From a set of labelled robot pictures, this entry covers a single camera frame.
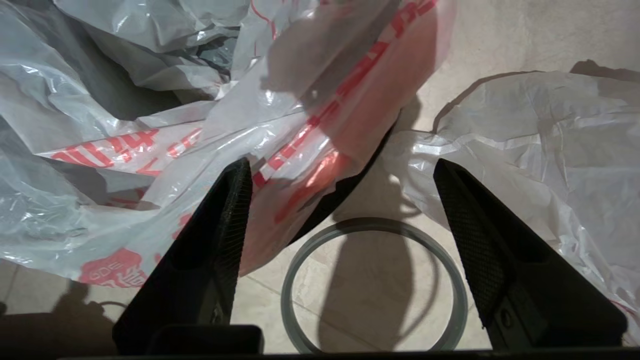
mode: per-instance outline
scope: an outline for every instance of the red logo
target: red logo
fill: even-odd
[[[140,254],[122,248],[108,258],[85,263],[78,281],[112,288],[139,288],[147,280],[140,264]]]

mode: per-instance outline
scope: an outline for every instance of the crumpled plastic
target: crumpled plastic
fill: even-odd
[[[183,103],[219,99],[231,87],[230,60],[248,1],[55,4],[85,25],[100,50],[120,64],[136,86],[173,90]]]
[[[448,227],[439,158],[465,167],[629,319],[640,343],[640,85],[561,72],[478,86],[435,133],[403,131],[382,158],[403,192]]]
[[[238,26],[249,7],[249,0],[54,2],[67,15],[154,53],[206,44],[219,28]]]
[[[280,2],[276,13],[291,14],[293,3],[302,2]],[[144,283],[239,158],[250,160],[255,184],[241,273],[276,256],[333,184],[368,162],[442,61],[454,16],[444,0],[315,3],[278,28],[219,101],[122,118],[93,93],[138,98],[112,91],[108,76],[93,83],[101,87],[86,85],[92,72],[72,65],[85,49],[66,41],[88,35],[48,1],[41,5],[0,0],[0,27],[13,37],[0,49],[8,125],[0,136],[12,139],[0,143],[9,169],[0,176],[0,209],[15,210],[0,213],[0,234],[12,239],[0,256],[114,287]],[[18,45],[27,50],[13,50]]]
[[[267,54],[282,30],[310,8],[311,0],[250,0],[248,13],[240,22],[231,79],[243,77],[256,59]]]

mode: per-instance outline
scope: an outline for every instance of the plastic bag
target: plastic bag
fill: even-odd
[[[248,0],[54,2],[67,15],[154,53],[205,44],[220,27],[238,26],[249,6]]]
[[[134,84],[173,90],[183,103],[221,97],[248,1],[56,0]]]
[[[74,20],[48,1],[0,2],[0,109],[38,153],[139,130],[131,121],[177,106],[135,87]]]
[[[248,13],[240,22],[240,36],[234,51],[231,78],[238,80],[269,51],[275,39],[311,7],[310,0],[250,0]]]
[[[291,2],[282,6],[289,13]],[[140,286],[220,172],[247,157],[255,189],[241,272],[262,266],[286,246],[333,183],[362,169],[399,108],[442,59],[453,10],[442,0],[437,6],[432,1],[320,2],[291,19],[267,54],[215,105],[196,102],[134,122],[103,111],[108,129],[66,114],[70,121],[39,116],[29,128],[20,127],[22,112],[0,108],[29,151],[50,158],[26,151],[16,155],[33,162],[27,173],[39,178],[53,168],[61,175],[40,184],[19,169],[8,174],[12,178],[0,199],[12,192],[29,201],[38,195],[20,218],[44,224],[59,216],[60,224],[52,223],[47,231],[56,236],[50,237],[38,227],[17,224],[12,236],[19,240],[3,247],[2,256],[82,282]],[[39,71],[42,59],[28,61]],[[82,82],[76,83],[80,88]],[[42,87],[32,95],[46,99],[49,90]],[[69,108],[83,109],[85,102],[66,100]],[[63,113],[47,105],[54,114]],[[87,124],[99,131],[84,134]],[[38,143],[52,127],[65,136]],[[96,171],[105,188],[121,188],[127,196],[103,189],[99,195],[106,200],[96,201],[98,196],[80,190],[86,187],[84,178],[60,169],[60,161]],[[121,183],[114,176],[118,172],[155,179],[127,189],[133,182]],[[41,211],[47,203],[57,205]]]
[[[435,134],[392,136],[385,168],[448,227],[439,158],[465,167],[629,318],[640,341],[640,86],[560,72],[480,85]]]

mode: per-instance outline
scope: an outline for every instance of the textured black surface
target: textured black surface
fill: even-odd
[[[168,325],[229,323],[252,196],[249,162],[225,168],[113,327],[123,355]]]
[[[218,257],[214,262],[214,273],[219,282],[220,298],[223,310],[230,316],[236,294],[240,257],[244,246],[244,232],[249,217],[249,205],[252,196],[251,172],[240,171],[233,180],[238,191],[227,199],[225,204],[224,220],[225,228],[222,231]]]
[[[615,347],[627,319],[463,167],[434,179],[494,350]]]
[[[505,291],[504,265],[467,199],[457,190],[457,180],[448,172],[439,172],[440,164],[436,166],[434,179],[478,314],[486,327],[491,324],[493,311]]]

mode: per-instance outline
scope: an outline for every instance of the cable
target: cable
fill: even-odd
[[[431,347],[431,350],[453,350],[462,337],[462,332],[464,331],[467,323],[468,311],[465,283],[458,271],[456,263],[449,256],[447,251],[440,246],[440,244],[417,228],[396,220],[372,217],[353,218],[323,229],[319,233],[313,235],[293,257],[282,285],[280,310],[282,312],[284,328],[298,352],[301,354],[323,354],[323,352],[318,349],[302,331],[293,310],[291,294],[293,280],[296,278],[298,270],[306,258],[322,244],[339,236],[358,233],[360,231],[384,231],[404,236],[427,248],[427,250],[433,253],[442,262],[449,273],[449,276],[451,276],[451,286],[453,288],[453,309],[451,311],[451,317],[449,318],[447,327],[442,333],[440,339],[438,339],[433,347]]]
[[[98,305],[104,307],[105,305],[115,305],[115,306],[120,306],[124,309],[127,308],[126,304],[123,304],[121,302],[117,302],[117,301],[103,301],[103,302],[99,302]]]

